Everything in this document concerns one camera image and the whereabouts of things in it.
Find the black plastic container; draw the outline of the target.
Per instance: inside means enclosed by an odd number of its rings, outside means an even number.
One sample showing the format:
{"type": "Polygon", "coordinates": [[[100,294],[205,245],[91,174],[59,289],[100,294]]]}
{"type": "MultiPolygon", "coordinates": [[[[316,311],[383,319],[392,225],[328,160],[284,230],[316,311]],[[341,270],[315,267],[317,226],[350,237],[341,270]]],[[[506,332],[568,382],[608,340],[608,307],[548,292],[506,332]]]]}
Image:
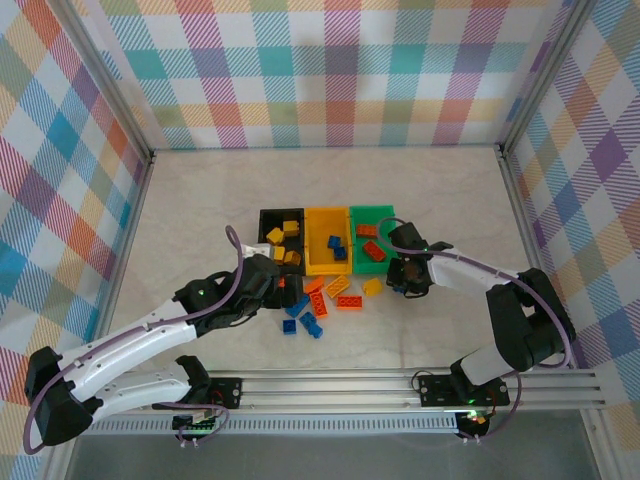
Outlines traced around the black plastic container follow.
{"type": "Polygon", "coordinates": [[[280,270],[283,274],[299,274],[303,276],[306,273],[304,253],[305,220],[303,208],[262,209],[259,214],[258,242],[266,243],[266,235],[276,227],[283,229],[285,221],[298,222],[298,234],[296,236],[285,236],[283,246],[287,252],[296,251],[300,255],[301,260],[298,265],[281,265],[280,270]]]}

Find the green plastic container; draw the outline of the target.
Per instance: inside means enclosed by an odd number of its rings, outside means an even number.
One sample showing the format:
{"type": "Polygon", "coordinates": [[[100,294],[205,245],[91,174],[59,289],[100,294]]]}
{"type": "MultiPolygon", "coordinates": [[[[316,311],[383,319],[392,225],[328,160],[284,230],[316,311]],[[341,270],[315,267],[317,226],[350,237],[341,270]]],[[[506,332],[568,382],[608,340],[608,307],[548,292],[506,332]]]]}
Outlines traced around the green plastic container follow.
{"type": "Polygon", "coordinates": [[[373,230],[371,238],[361,237],[357,233],[359,225],[372,225],[376,227],[381,219],[394,217],[395,211],[392,205],[359,205],[350,207],[351,233],[353,239],[353,273],[359,275],[385,275],[388,271],[389,263],[396,254],[377,237],[376,230],[373,230]],[[383,261],[374,261],[365,251],[364,245],[372,241],[386,255],[383,261]]]}

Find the yellow plastic container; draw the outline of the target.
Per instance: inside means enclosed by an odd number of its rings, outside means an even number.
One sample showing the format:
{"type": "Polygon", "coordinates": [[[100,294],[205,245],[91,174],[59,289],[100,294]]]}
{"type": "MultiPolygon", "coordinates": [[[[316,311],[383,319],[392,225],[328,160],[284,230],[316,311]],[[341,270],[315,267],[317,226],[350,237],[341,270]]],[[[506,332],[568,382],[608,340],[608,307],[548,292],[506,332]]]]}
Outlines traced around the yellow plastic container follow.
{"type": "Polygon", "coordinates": [[[353,237],[349,208],[313,207],[305,209],[305,267],[308,276],[339,276],[353,273],[353,237]],[[337,236],[346,248],[344,260],[336,260],[328,246],[329,237],[337,236]]]}

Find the plaid backdrop panel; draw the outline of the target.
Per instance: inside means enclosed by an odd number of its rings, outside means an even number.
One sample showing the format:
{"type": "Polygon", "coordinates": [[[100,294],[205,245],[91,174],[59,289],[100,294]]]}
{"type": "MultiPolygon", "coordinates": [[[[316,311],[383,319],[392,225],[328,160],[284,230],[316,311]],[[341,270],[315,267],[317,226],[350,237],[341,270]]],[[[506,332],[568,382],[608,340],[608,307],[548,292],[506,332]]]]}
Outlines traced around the plaid backdrop panel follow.
{"type": "Polygon", "coordinates": [[[67,0],[154,149],[485,145],[575,0],[67,0]]]}
{"type": "Polygon", "coordinates": [[[29,357],[92,336],[143,168],[47,0],[0,0],[0,480],[36,480],[29,357]]]}
{"type": "Polygon", "coordinates": [[[640,0],[597,0],[513,154],[543,263],[640,437],[640,0]]]}

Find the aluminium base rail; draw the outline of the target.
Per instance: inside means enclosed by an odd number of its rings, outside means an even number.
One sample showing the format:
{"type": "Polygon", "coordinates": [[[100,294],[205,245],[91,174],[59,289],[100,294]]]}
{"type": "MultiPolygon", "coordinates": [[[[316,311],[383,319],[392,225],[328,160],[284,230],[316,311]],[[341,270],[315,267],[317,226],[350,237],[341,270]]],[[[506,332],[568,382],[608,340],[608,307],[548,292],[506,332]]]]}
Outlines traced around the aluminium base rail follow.
{"type": "MultiPolygon", "coordinates": [[[[412,369],[221,371],[242,379],[242,413],[400,413],[421,410],[412,369]]],[[[591,370],[533,370],[520,375],[521,410],[602,409],[600,379],[591,370]]]]}

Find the aluminium table side rail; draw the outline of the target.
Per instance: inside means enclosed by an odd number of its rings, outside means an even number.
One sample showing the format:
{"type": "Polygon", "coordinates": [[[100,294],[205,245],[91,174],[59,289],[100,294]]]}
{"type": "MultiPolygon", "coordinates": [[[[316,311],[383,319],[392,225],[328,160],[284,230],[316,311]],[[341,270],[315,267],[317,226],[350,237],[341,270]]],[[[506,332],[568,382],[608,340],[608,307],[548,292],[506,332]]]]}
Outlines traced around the aluminium table side rail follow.
{"type": "Polygon", "coordinates": [[[111,277],[98,293],[98,313],[93,315],[83,336],[86,344],[105,335],[111,326],[118,297],[126,273],[136,230],[144,207],[147,191],[153,174],[156,151],[149,150],[140,170],[139,182],[127,200],[129,212],[122,233],[117,238],[116,257],[111,269],[111,277]]]}
{"type": "MultiPolygon", "coordinates": [[[[527,260],[531,266],[542,268],[542,258],[535,234],[526,218],[523,199],[507,155],[500,145],[495,146],[494,149],[527,260]]],[[[615,456],[613,437],[609,426],[605,422],[605,411],[603,409],[589,408],[580,409],[579,412],[600,478],[602,480],[624,480],[623,472],[615,456]]]]}

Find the aluminium frame post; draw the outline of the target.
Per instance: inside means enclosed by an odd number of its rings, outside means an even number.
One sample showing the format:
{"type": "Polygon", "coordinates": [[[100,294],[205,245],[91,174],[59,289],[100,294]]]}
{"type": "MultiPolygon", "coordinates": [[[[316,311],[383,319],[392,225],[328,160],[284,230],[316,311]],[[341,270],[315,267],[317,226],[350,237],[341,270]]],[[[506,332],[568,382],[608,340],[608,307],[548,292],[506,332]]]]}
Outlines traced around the aluminium frame post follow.
{"type": "Polygon", "coordinates": [[[107,68],[102,55],[95,46],[71,0],[47,0],[53,13],[69,36],[92,76],[98,90],[119,121],[121,128],[131,141],[136,153],[146,162],[152,163],[154,151],[146,141],[141,128],[120,92],[115,79],[107,68]]]}
{"type": "Polygon", "coordinates": [[[596,3],[562,0],[498,137],[495,147],[501,159],[513,153],[596,3]]]}

